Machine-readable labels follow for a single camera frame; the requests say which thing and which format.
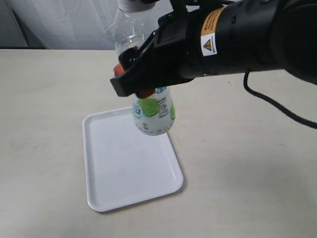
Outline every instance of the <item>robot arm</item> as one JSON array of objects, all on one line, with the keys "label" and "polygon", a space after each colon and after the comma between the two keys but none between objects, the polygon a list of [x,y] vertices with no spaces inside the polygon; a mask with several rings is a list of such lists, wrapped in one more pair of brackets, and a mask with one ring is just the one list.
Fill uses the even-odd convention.
[{"label": "robot arm", "polygon": [[[143,46],[119,56],[125,73],[111,79],[118,96],[275,69],[317,84],[316,0],[170,1],[173,12],[158,20]],[[187,12],[186,5],[200,8]]]}]

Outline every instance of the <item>clear plastic bottle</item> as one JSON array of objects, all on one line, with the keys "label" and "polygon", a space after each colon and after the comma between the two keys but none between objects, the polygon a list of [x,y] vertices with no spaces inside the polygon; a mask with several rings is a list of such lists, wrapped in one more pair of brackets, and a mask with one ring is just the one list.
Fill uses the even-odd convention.
[{"label": "clear plastic bottle", "polygon": [[[115,34],[115,49],[119,54],[131,47],[140,47],[155,30],[152,10],[124,13]],[[156,88],[151,96],[140,99],[133,95],[135,125],[146,135],[160,135],[170,130],[175,120],[175,108],[170,90]]]}]

